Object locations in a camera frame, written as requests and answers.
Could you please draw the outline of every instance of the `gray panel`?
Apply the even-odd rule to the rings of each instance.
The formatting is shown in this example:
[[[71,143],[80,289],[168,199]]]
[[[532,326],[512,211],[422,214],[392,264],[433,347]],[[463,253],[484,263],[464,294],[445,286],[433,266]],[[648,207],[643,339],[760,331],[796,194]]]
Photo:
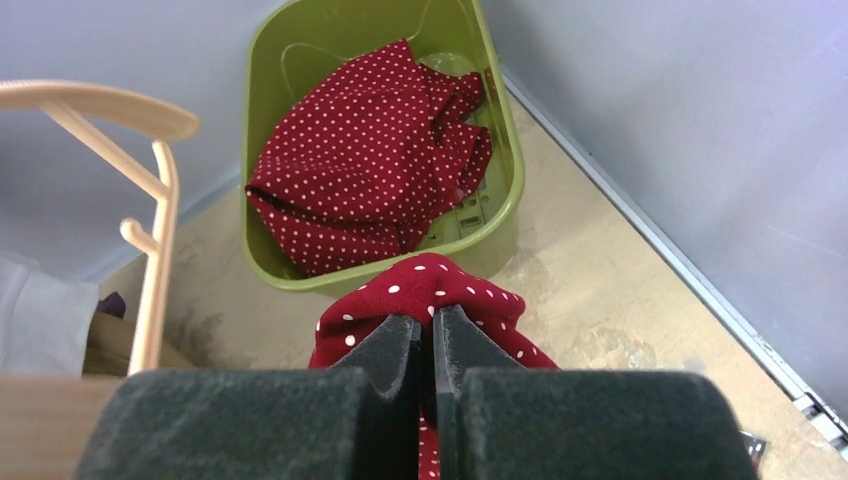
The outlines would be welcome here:
[[[518,87],[848,411],[848,4],[484,3]]]
[[[247,52],[265,17],[284,3],[2,1],[0,79],[105,83],[197,113],[199,133],[173,145],[182,211],[190,214],[235,183]],[[148,141],[107,133],[155,168]],[[152,200],[43,115],[0,114],[3,249],[54,274],[102,278],[135,255],[119,235],[121,219],[148,222],[152,209]]]

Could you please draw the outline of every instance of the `white cloth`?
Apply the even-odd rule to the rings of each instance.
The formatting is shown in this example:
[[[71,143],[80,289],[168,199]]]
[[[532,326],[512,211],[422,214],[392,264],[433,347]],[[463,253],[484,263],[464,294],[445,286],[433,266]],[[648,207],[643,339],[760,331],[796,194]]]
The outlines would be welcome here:
[[[98,295],[0,250],[0,372],[80,375]]]

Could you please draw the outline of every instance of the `red polka dot cloth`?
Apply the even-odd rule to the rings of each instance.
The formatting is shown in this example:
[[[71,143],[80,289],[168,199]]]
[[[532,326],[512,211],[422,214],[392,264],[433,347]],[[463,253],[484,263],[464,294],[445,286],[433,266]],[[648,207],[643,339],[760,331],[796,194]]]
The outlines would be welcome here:
[[[556,364],[515,329],[524,300],[492,283],[468,275],[447,258],[432,253],[398,262],[367,285],[343,297],[321,316],[309,368],[326,368],[351,351],[391,314],[408,315],[432,336],[437,309],[462,305],[465,313],[505,352],[528,368]],[[439,437],[423,415],[418,437],[418,477],[439,477]]]
[[[309,276],[411,252],[483,178],[489,131],[463,123],[483,98],[479,74],[444,75],[392,43],[285,115],[245,193]]]

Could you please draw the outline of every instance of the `green bin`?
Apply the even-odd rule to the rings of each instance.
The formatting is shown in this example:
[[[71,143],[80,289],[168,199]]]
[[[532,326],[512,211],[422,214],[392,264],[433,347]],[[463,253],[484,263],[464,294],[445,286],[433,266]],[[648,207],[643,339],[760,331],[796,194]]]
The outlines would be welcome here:
[[[517,248],[524,159],[492,39],[478,0],[299,0],[259,29],[247,79],[242,184],[283,115],[341,64],[406,38],[417,61],[450,75],[483,75],[486,100],[470,122],[491,131],[494,153],[480,188],[439,217],[418,251],[436,252],[490,277]],[[282,290],[340,295],[402,257],[307,278],[241,200],[243,247],[264,282]]]

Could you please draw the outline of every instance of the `beige floor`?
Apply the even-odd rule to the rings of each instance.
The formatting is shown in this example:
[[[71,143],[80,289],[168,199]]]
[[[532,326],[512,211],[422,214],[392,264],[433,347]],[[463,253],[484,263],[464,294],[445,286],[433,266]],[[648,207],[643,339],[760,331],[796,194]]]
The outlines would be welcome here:
[[[514,105],[527,160],[518,253],[496,283],[524,295],[520,329],[563,368],[694,368],[742,428],[771,442],[765,479],[848,478],[823,440],[570,159]],[[332,302],[271,289],[249,270],[233,191],[178,232],[167,337],[202,366],[303,367]],[[137,260],[103,286],[137,305]]]

